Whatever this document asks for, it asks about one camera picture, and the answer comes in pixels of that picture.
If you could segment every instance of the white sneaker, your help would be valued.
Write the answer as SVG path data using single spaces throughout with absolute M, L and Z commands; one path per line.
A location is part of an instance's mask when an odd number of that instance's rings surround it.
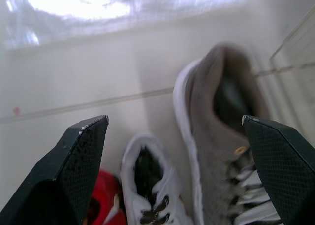
M 140 134 L 129 142 L 121 179 L 129 225 L 192 225 L 180 200 L 177 171 L 153 135 Z

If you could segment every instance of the textured gripper pad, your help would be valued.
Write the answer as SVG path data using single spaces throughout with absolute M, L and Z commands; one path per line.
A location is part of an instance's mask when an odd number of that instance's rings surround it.
M 295 129 L 245 116 L 259 177 L 285 225 L 315 224 L 315 149 Z

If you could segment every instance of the tile grout line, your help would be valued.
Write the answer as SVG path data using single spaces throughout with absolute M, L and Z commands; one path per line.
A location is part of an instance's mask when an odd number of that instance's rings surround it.
M 83 109 L 97 107 L 97 106 L 106 106 L 106 105 L 110 105 L 114 103 L 128 102 L 128 101 L 133 101 L 133 100 L 137 100 L 141 98 L 149 98 L 149 97 L 154 97 L 154 96 L 166 95 L 166 94 L 173 93 L 173 89 L 174 87 L 156 90 L 156 91 L 144 92 L 144 93 L 139 93 L 139 94 L 133 94 L 133 95 L 128 95 L 128 96 L 97 100 L 93 102 L 70 105 L 70 106 L 60 107 L 60 108 L 55 108 L 55 109 L 42 110 L 42 111 L 33 112 L 33 113 L 21 114 L 19 116 L 4 117 L 4 118 L 0 118 L 0 124 L 45 117 L 49 115 L 55 115 L 55 114 L 60 114 L 60 113 L 65 113 L 65 112 L 70 112 L 70 111 L 78 111 L 78 110 L 83 110 Z

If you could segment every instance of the white wall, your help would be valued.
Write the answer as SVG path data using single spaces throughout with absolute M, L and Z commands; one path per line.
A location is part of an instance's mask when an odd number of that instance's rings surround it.
M 315 5 L 315 0 L 265 0 L 265 4 L 284 40 Z

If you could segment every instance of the black shoelace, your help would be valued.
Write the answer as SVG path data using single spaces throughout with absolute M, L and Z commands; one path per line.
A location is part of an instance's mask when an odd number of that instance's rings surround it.
M 154 200 L 156 199 L 157 194 L 152 195 Z M 140 219 L 140 224 L 150 224 L 150 225 L 162 225 L 168 222 L 170 214 L 167 213 L 163 218 L 159 218 L 159 212 L 166 209 L 169 203 L 169 198 L 166 195 L 158 206 L 152 206 L 151 210 L 142 210 L 142 218 Z

